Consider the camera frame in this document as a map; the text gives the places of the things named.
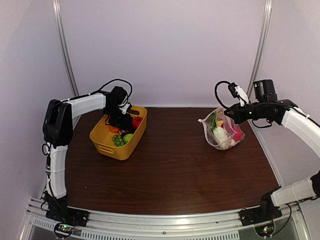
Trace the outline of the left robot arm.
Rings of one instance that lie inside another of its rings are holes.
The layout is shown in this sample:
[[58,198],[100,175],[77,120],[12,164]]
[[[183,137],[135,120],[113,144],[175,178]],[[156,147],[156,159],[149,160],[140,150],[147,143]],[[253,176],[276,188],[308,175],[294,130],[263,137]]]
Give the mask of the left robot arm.
[[65,160],[68,145],[74,135],[74,119],[102,110],[109,125],[129,131],[133,122],[128,112],[132,107],[129,96],[123,87],[115,86],[110,92],[100,88],[85,95],[65,100],[52,99],[49,102],[42,126],[42,152],[46,156],[47,175],[45,200],[54,205],[51,211],[61,222],[72,218],[71,209],[58,200],[67,195]]

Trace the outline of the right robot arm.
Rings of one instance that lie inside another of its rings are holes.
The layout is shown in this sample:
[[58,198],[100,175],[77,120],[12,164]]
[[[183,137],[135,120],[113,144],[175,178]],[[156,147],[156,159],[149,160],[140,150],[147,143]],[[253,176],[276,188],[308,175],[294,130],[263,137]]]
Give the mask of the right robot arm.
[[[265,119],[269,124],[273,122],[293,132],[316,155],[320,154],[320,126],[304,113],[289,99],[279,100],[271,79],[258,80],[253,83],[256,101],[250,102],[245,91],[234,82],[227,83],[231,95],[239,100],[228,107],[224,113],[236,124],[247,120]],[[320,197],[320,174],[281,187],[266,195],[261,206],[256,210],[259,220],[268,220],[276,208],[293,202],[316,200]]]

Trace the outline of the clear zip top bag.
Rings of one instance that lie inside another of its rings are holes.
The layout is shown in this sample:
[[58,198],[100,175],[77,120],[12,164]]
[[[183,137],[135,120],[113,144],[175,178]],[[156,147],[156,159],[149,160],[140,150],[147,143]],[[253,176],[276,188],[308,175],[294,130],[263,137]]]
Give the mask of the clear zip top bag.
[[197,120],[203,126],[207,143],[220,151],[233,148],[245,138],[245,133],[240,126],[233,119],[226,116],[224,110],[220,106],[204,119]]

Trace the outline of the yellow plastic basket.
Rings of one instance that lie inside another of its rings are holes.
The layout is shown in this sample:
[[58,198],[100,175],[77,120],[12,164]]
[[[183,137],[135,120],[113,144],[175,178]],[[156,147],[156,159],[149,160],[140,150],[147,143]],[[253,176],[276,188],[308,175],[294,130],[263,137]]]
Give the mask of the yellow plastic basket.
[[140,142],[147,127],[147,109],[142,106],[133,105],[133,111],[138,111],[139,114],[132,114],[132,117],[141,117],[142,121],[137,130],[132,134],[131,139],[124,145],[116,145],[113,141],[115,132],[111,132],[109,126],[105,124],[107,115],[104,115],[92,129],[89,137],[93,142],[96,150],[105,156],[123,161],[130,157]]

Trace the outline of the yellow plush burger bun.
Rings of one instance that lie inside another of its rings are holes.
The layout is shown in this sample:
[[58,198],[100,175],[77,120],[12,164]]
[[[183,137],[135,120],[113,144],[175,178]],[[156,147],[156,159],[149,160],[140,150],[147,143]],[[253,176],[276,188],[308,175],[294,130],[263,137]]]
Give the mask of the yellow plush burger bun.
[[224,124],[224,121],[223,120],[219,120],[216,124],[217,124],[218,127],[222,127],[223,124]]

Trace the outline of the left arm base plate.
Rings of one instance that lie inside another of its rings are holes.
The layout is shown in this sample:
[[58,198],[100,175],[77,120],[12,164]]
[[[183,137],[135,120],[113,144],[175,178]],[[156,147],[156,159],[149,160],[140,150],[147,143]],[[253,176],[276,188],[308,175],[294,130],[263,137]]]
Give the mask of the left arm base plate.
[[49,206],[45,216],[48,219],[62,222],[70,226],[86,227],[89,219],[89,212],[70,207],[62,209],[60,206]]

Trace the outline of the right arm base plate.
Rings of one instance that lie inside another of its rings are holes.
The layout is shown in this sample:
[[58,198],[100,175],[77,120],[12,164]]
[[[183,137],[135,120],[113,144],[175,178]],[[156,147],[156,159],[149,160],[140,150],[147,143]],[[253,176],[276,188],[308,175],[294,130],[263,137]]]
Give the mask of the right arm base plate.
[[279,208],[271,211],[265,211],[260,206],[249,209],[242,208],[238,214],[243,227],[270,222],[283,215]]

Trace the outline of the white plush daikon radish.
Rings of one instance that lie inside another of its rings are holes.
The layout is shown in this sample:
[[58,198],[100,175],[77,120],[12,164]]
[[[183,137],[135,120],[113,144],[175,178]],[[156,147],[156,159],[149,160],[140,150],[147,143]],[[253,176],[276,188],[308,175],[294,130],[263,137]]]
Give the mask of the white plush daikon radish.
[[216,117],[217,114],[215,112],[213,112],[209,117],[210,130],[219,148],[221,150],[226,150],[229,145],[228,134],[224,128],[217,126]]

